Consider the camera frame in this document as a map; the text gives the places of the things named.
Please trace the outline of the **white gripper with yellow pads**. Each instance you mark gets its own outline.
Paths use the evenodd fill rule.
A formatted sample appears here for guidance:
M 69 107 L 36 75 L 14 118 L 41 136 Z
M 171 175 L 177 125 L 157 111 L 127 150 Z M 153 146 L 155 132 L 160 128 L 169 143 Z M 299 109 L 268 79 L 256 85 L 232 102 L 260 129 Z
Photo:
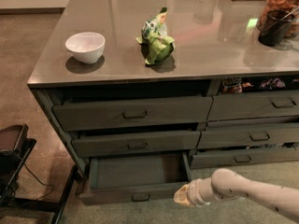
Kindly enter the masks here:
M 188 207 L 202 207 L 215 200 L 211 179 L 196 179 L 183 185 L 175 194 L 174 202 Z

